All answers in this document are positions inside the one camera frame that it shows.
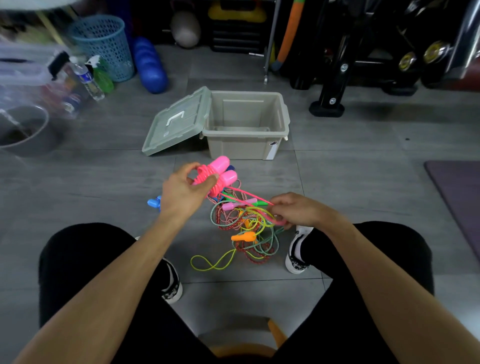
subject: black pants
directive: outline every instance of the black pants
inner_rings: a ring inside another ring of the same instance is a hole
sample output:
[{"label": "black pants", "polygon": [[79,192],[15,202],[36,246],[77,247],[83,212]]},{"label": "black pants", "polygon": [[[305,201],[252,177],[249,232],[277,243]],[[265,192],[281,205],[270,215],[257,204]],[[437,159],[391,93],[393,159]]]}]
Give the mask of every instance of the black pants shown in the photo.
[{"label": "black pants", "polygon": [[[432,253],[413,229],[370,221],[357,229],[418,283],[433,294]],[[103,224],[74,225],[56,233],[40,256],[40,326],[135,239],[120,228]],[[313,359],[324,362],[397,363],[378,332],[359,290],[332,242],[314,230],[301,245],[306,263],[333,282],[310,316],[277,351],[274,360]],[[161,298],[168,268],[160,263],[140,300],[114,363],[159,362],[168,353],[176,359],[210,358],[213,354]]]}]

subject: jump rope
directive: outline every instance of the jump rope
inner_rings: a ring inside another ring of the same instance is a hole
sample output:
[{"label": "jump rope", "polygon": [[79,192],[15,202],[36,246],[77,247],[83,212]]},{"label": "jump rope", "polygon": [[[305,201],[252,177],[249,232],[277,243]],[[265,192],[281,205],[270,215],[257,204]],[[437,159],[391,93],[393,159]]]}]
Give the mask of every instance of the jump rope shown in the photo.
[{"label": "jump rope", "polygon": [[[201,272],[212,269],[223,270],[230,265],[236,252],[243,252],[248,260],[255,264],[267,262],[278,251],[277,235],[283,232],[285,221],[277,221],[270,212],[258,205],[273,204],[240,189],[241,181],[237,178],[237,173],[233,166],[230,166],[230,160],[226,156],[218,157],[209,165],[198,167],[197,171],[198,176],[193,180],[193,184],[202,183],[208,176],[218,173],[217,183],[207,195],[209,201],[214,204],[210,212],[210,221],[221,230],[235,230],[238,234],[231,237],[232,249],[223,254],[215,264],[203,255],[194,255],[190,259],[192,268]],[[236,182],[238,187],[231,186]],[[160,200],[161,196],[149,200],[148,204],[160,209]],[[266,230],[270,231],[268,236],[266,236]],[[227,263],[219,267],[227,257],[229,257]],[[203,259],[209,267],[197,268],[193,264],[196,258]]]}]

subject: shoe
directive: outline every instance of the shoe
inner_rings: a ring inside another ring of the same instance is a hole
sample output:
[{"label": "shoe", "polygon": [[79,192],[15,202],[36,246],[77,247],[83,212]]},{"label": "shoe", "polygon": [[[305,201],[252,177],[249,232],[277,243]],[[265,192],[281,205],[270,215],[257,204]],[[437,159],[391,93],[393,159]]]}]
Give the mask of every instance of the shoe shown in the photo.
[{"label": "shoe", "polygon": [[183,294],[183,286],[181,285],[179,275],[177,270],[168,260],[162,258],[163,261],[167,264],[168,272],[170,273],[170,284],[167,288],[162,290],[162,298],[169,304],[175,303],[178,301]]},{"label": "shoe", "polygon": [[304,241],[305,238],[308,236],[308,234],[311,233],[312,230],[313,228],[297,225],[297,232],[295,233],[295,237],[293,238],[290,244],[287,257],[285,258],[285,266],[287,267],[287,270],[290,273],[293,273],[293,274],[303,273],[310,266],[310,264],[306,264],[302,262],[300,259],[296,258],[294,253],[295,253],[295,247],[297,246],[297,244],[300,244],[302,241]]}]

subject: rubber foot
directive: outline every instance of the rubber foot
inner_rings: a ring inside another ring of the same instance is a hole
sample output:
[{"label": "rubber foot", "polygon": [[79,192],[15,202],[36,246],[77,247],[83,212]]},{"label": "rubber foot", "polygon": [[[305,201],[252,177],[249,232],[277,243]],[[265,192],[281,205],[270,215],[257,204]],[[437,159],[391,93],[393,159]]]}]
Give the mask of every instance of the rubber foot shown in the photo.
[{"label": "rubber foot", "polygon": [[416,86],[398,87],[392,84],[382,86],[382,90],[393,96],[413,96],[418,90]]},{"label": "rubber foot", "polygon": [[345,108],[343,107],[343,105],[340,104],[336,109],[326,109],[321,106],[319,101],[314,101],[312,102],[308,110],[313,116],[319,116],[324,118],[339,118],[343,115]]}]

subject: hand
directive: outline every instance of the hand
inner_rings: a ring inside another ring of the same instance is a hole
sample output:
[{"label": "hand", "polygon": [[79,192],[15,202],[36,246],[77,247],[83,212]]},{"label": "hand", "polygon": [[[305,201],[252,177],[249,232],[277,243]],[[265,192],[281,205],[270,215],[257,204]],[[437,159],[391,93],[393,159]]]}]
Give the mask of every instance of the hand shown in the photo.
[{"label": "hand", "polygon": [[323,230],[341,217],[340,213],[331,207],[293,192],[279,194],[270,201],[274,205],[269,206],[268,210],[287,220],[285,229],[295,224]]},{"label": "hand", "polygon": [[198,210],[218,179],[218,174],[213,174],[205,182],[193,186],[193,180],[187,176],[199,166],[198,162],[184,164],[163,182],[159,218],[174,217],[185,223]]}]

